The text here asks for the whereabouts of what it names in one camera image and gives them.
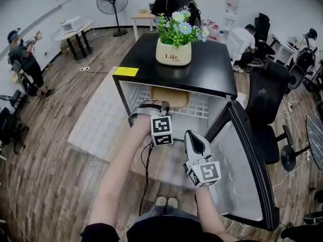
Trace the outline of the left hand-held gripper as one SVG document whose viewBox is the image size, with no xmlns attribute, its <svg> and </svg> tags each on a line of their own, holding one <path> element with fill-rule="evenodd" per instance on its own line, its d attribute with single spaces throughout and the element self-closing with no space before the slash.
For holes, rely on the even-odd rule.
<svg viewBox="0 0 323 242">
<path fill-rule="evenodd" d="M 132 127 L 140 114 L 151 117 L 151 136 L 154 146 L 170 145 L 173 144 L 173 127 L 169 110 L 170 104 L 167 101 L 147 99 L 133 109 L 128 122 Z"/>
</svg>

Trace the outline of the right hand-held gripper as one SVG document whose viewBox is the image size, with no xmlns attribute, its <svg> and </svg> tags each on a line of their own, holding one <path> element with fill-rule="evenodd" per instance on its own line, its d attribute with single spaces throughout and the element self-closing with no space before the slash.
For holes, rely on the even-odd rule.
<svg viewBox="0 0 323 242">
<path fill-rule="evenodd" d="M 210 142 L 204 136 L 187 130 L 184 144 L 188 161 L 183 166 L 196 188 L 212 186 L 221 179 L 220 163 L 216 161 Z"/>
</svg>

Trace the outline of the brown cardboard box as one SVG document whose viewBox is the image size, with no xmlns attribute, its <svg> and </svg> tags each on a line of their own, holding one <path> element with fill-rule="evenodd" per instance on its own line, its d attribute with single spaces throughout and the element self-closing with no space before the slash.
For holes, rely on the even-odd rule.
<svg viewBox="0 0 323 242">
<path fill-rule="evenodd" d="M 152 86 L 151 99 L 167 101 L 170 108 L 182 108 L 188 105 L 190 93 L 188 91 Z"/>
</svg>

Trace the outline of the black mini fridge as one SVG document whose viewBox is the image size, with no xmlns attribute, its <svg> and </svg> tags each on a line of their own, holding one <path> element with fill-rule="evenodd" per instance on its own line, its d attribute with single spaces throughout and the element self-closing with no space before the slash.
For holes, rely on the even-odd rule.
<svg viewBox="0 0 323 242">
<path fill-rule="evenodd" d="M 222 179 L 210 190 L 218 211 L 246 225 L 275 230 L 279 209 L 274 204 L 266 163 L 257 147 L 248 114 L 237 101 L 237 88 L 224 44 L 198 42 L 186 66 L 168 66 L 155 58 L 157 36 L 143 34 L 121 62 L 134 74 L 113 74 L 126 112 L 130 97 L 144 86 L 157 86 L 209 97 L 209 118 L 170 113 L 175 141 L 184 142 L 187 130 L 211 143 L 220 160 Z"/>
</svg>

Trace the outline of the person's left forearm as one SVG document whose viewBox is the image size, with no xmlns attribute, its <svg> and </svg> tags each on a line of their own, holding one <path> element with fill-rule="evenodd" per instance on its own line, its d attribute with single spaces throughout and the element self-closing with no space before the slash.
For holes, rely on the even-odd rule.
<svg viewBox="0 0 323 242">
<path fill-rule="evenodd" d="M 116 225 L 119 198 L 133 158 L 150 131 L 150 116 L 138 115 L 100 182 L 89 217 L 89 225 L 96 223 L 104 223 L 112 227 Z"/>
</svg>

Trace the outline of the person's right forearm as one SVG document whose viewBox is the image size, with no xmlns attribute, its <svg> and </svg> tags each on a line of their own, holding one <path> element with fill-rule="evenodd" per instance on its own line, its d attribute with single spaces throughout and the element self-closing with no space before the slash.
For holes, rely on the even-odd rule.
<svg viewBox="0 0 323 242">
<path fill-rule="evenodd" d="M 212 233 L 225 240 L 226 228 L 213 202 L 208 187 L 196 189 L 199 220 L 203 232 Z"/>
</svg>

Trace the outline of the grey floor rug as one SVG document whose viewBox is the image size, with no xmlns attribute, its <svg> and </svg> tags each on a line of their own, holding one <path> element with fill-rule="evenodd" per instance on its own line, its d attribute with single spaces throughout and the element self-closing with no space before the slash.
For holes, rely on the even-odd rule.
<svg viewBox="0 0 323 242">
<path fill-rule="evenodd" d="M 101 82 L 74 125 L 67 142 L 72 149 L 110 162 L 126 110 L 113 80 L 113 67 Z"/>
</svg>

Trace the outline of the flower plant in cream pot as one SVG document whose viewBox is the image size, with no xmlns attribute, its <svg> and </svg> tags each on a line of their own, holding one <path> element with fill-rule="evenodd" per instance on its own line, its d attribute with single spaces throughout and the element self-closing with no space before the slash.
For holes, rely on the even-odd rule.
<svg viewBox="0 0 323 242">
<path fill-rule="evenodd" d="M 167 17 L 159 14 L 156 60 L 169 66 L 186 66 L 191 62 L 192 43 L 206 42 L 207 27 L 201 24 L 198 9 L 182 9 Z"/>
</svg>

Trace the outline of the person's grey trousers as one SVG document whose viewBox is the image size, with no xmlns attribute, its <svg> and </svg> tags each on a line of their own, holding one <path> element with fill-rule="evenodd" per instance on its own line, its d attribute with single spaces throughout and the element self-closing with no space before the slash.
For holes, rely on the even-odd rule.
<svg viewBox="0 0 323 242">
<path fill-rule="evenodd" d="M 136 222 L 146 220 L 148 218 L 152 218 L 156 216 L 175 216 L 175 217 L 182 217 L 182 218 L 191 219 L 191 220 L 200 222 L 197 216 L 189 214 L 178 208 L 174 208 L 172 206 L 157 206 L 157 205 L 154 205 L 147 213 L 139 216 Z"/>
</svg>

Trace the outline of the black mesh office chair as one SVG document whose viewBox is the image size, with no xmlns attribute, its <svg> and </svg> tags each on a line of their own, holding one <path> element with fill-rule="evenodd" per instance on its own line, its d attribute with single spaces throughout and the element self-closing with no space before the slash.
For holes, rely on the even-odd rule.
<svg viewBox="0 0 323 242">
<path fill-rule="evenodd" d="M 279 161 L 279 141 L 286 139 L 288 145 L 293 145 L 291 132 L 286 125 L 283 125 L 284 132 L 279 136 L 275 136 L 270 126 L 276 119 L 289 82 L 288 69 L 273 61 L 268 62 L 265 68 L 253 67 L 250 73 L 249 98 L 245 111 L 260 155 L 267 165 Z"/>
</svg>

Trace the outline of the person's black shirt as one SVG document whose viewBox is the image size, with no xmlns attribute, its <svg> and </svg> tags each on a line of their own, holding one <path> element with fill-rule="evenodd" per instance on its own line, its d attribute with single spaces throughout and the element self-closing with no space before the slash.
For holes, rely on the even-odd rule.
<svg viewBox="0 0 323 242">
<path fill-rule="evenodd" d="M 81 233 L 81 242 L 119 242 L 110 225 L 91 224 Z M 218 235 L 203 232 L 199 222 L 176 216 L 154 216 L 133 224 L 127 242 L 224 242 Z"/>
</svg>

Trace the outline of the light wooden table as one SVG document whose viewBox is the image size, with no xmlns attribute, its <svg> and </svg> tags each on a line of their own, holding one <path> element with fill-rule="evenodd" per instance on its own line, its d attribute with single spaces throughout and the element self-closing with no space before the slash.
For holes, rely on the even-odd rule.
<svg viewBox="0 0 323 242">
<path fill-rule="evenodd" d="M 153 14 L 149 12 L 138 12 L 135 16 L 131 17 L 131 19 L 133 20 L 133 31 L 134 31 L 135 41 L 139 39 L 137 20 L 149 21 L 150 32 L 153 32 L 153 24 L 155 23 L 155 16 Z"/>
</svg>

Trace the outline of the cluster of large water bottles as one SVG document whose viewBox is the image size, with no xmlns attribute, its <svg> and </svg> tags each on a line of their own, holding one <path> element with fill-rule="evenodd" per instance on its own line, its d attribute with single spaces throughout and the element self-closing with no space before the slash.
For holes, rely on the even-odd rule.
<svg viewBox="0 0 323 242">
<path fill-rule="evenodd" d="M 211 20 L 203 20 L 202 25 L 208 30 L 207 40 L 223 43 L 224 31 L 220 28 L 219 25 Z"/>
</svg>

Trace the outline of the white chair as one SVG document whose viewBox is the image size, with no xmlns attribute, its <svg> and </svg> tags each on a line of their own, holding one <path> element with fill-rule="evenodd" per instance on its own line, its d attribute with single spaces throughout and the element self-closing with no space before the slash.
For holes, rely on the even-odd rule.
<svg viewBox="0 0 323 242">
<path fill-rule="evenodd" d="M 242 49 L 244 40 L 241 39 L 233 30 L 231 30 L 226 39 L 227 50 L 231 59 L 231 64 L 234 66 L 236 61 L 241 59 L 244 52 Z"/>
</svg>

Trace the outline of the round table with black legs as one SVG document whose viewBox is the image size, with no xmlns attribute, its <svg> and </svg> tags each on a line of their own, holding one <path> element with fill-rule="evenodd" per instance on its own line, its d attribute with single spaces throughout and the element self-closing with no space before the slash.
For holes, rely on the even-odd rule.
<svg viewBox="0 0 323 242">
<path fill-rule="evenodd" d="M 56 42 L 67 41 L 68 47 L 73 55 L 74 60 L 81 60 L 86 58 L 93 52 L 93 48 L 89 45 L 85 31 L 90 29 L 93 20 L 86 20 L 85 25 L 82 26 L 79 30 L 73 31 L 64 35 L 61 35 L 59 38 L 55 39 Z M 72 45 L 72 38 L 75 37 L 78 50 L 76 51 Z"/>
</svg>

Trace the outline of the black standing fan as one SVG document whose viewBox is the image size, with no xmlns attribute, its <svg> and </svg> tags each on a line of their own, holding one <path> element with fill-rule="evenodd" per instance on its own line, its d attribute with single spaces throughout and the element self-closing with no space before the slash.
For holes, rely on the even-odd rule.
<svg viewBox="0 0 323 242">
<path fill-rule="evenodd" d="M 118 13 L 123 11 L 128 4 L 128 0 L 96 0 L 97 8 L 104 14 L 114 15 L 117 28 L 113 33 L 113 37 L 123 36 L 127 33 L 126 29 L 120 28 Z"/>
</svg>

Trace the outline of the dark marble round table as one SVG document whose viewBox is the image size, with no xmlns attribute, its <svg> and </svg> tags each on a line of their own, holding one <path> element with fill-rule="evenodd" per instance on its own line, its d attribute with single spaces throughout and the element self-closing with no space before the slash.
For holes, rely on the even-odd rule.
<svg viewBox="0 0 323 242">
<path fill-rule="evenodd" d="M 306 117 L 307 137 L 313 160 L 323 171 L 323 122 L 315 114 Z"/>
</svg>

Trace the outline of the white microwave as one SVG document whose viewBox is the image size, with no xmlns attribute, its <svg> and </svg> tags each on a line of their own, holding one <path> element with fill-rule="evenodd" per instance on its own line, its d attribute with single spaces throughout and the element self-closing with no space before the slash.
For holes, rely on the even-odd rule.
<svg viewBox="0 0 323 242">
<path fill-rule="evenodd" d="M 77 16 L 62 23 L 61 29 L 64 33 L 70 33 L 79 30 L 84 25 L 84 18 L 82 16 Z"/>
</svg>

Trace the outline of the white water dispenser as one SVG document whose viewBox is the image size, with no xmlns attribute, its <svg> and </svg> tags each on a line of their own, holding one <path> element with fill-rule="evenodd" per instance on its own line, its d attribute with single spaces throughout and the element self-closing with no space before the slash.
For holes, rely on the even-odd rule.
<svg viewBox="0 0 323 242">
<path fill-rule="evenodd" d="M 226 0 L 225 30 L 230 31 L 238 19 L 238 7 L 240 0 Z"/>
</svg>

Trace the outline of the white desk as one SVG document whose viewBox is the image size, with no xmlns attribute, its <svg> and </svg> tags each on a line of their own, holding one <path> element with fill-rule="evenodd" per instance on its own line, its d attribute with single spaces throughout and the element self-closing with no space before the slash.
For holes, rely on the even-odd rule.
<svg viewBox="0 0 323 242">
<path fill-rule="evenodd" d="M 288 56 L 282 61 L 284 63 L 284 66 L 288 66 L 290 63 L 290 60 L 293 58 L 294 53 L 296 52 L 296 49 L 292 48 L 288 43 L 288 35 L 283 32 L 274 31 L 272 33 L 273 42 L 271 44 L 271 47 L 278 44 L 278 50 L 275 52 L 274 62 L 277 62 L 278 60 L 282 59 L 281 56 L 283 54 L 283 51 L 286 51 L 288 53 Z"/>
</svg>

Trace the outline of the black high-back office chair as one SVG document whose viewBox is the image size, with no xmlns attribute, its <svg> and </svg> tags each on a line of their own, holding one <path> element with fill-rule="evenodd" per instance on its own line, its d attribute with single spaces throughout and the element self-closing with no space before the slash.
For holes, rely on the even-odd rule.
<svg viewBox="0 0 323 242">
<path fill-rule="evenodd" d="M 266 43 L 270 29 L 270 19 L 267 15 L 259 13 L 255 18 L 255 47 L 258 55 L 275 55 L 275 51 Z"/>
</svg>

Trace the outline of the black folding chair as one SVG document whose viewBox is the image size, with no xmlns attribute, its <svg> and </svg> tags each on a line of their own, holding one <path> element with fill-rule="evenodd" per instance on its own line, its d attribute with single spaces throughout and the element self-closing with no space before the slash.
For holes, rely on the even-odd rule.
<svg viewBox="0 0 323 242">
<path fill-rule="evenodd" d="M 0 100 L 8 101 L 14 109 L 14 115 L 16 115 L 19 119 L 21 119 L 21 116 L 18 113 L 18 106 L 20 103 L 29 103 L 29 101 L 27 101 L 26 98 L 27 96 L 22 95 L 22 92 L 20 90 L 16 90 L 12 96 L 0 95 Z"/>
</svg>

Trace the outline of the small wooden table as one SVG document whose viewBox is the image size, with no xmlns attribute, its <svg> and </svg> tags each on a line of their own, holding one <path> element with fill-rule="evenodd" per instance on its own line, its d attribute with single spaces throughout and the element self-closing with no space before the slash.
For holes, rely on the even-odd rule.
<svg viewBox="0 0 323 242">
<path fill-rule="evenodd" d="M 11 82 L 16 86 L 17 89 L 19 89 L 20 91 L 25 92 L 25 87 L 23 85 L 23 82 L 21 81 L 19 75 L 15 72 L 12 72 L 12 78 L 11 78 Z"/>
</svg>

